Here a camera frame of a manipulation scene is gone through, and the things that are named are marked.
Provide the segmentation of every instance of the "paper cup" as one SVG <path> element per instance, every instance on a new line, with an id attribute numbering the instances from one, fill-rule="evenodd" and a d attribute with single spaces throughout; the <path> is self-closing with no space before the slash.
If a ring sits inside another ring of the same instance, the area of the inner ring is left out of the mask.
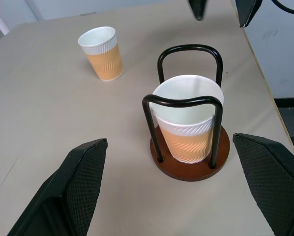
<path id="1" fill-rule="evenodd" d="M 221 104 L 224 95 L 211 79 L 198 75 L 180 75 L 166 80 L 153 92 L 169 99 L 216 97 Z M 183 163 L 203 161 L 211 151 L 215 107 L 203 104 L 188 108 L 172 108 L 150 104 L 171 155 Z"/>
<path id="2" fill-rule="evenodd" d="M 112 81 L 121 76 L 123 66 L 114 28 L 91 29 L 79 37 L 78 44 L 100 80 Z"/>

